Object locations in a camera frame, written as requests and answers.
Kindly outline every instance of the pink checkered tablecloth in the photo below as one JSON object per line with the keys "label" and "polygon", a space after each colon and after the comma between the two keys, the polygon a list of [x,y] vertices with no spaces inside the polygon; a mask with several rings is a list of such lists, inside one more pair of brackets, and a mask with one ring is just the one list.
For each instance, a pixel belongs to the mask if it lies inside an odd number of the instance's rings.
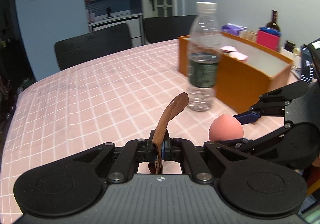
{"label": "pink checkered tablecloth", "polygon": [[[167,104],[187,87],[186,77],[178,72],[177,40],[92,60],[30,86],[19,96],[4,146],[1,223],[21,215],[13,185],[22,173],[104,142],[124,146],[132,139],[147,139]],[[203,145],[210,124],[221,114],[236,112],[217,99],[208,112],[185,109],[169,123],[170,137]],[[282,124],[283,118],[261,118],[245,125],[244,134],[256,139]],[[139,172],[149,172],[147,163]],[[165,162],[164,172],[181,170],[178,163]]]}

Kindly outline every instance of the bottle cap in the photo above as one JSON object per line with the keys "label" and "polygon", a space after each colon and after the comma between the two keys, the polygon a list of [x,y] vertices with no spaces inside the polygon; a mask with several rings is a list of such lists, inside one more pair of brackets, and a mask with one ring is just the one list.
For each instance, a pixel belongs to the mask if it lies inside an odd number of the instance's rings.
{"label": "bottle cap", "polygon": [[215,13],[217,4],[214,2],[197,2],[198,13]]}

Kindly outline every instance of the cardboard box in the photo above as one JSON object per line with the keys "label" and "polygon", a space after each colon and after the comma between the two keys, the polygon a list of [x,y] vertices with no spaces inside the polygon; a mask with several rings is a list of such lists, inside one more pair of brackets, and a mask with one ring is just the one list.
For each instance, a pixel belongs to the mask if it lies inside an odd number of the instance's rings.
{"label": "cardboard box", "polygon": [[[179,72],[188,74],[189,36],[179,37]],[[247,55],[246,61],[221,54],[216,97],[237,113],[259,101],[259,96],[287,84],[292,60],[246,39],[222,32],[222,46],[233,46]]]}

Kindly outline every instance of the cabinet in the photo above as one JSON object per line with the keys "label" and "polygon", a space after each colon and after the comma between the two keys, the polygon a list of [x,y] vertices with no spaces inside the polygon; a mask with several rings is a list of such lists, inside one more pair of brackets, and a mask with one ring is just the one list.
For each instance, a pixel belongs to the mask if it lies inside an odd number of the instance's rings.
{"label": "cabinet", "polygon": [[117,18],[109,18],[100,21],[97,23],[92,23],[90,25],[91,31],[97,31],[104,28],[108,28],[120,23],[127,23],[131,40],[132,40],[132,47],[139,47],[144,45],[144,38],[143,38],[143,27],[142,27],[142,16],[141,15],[128,15],[128,16],[120,16]]}

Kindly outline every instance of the chair backrest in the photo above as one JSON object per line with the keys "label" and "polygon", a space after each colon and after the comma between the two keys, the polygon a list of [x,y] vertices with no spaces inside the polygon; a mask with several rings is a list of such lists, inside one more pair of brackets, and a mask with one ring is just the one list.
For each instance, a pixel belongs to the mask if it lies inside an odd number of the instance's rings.
{"label": "chair backrest", "polygon": [[57,42],[54,45],[61,70],[132,48],[127,23]]}
{"label": "chair backrest", "polygon": [[196,15],[144,18],[143,27],[147,41],[156,43],[189,35],[195,18]]}

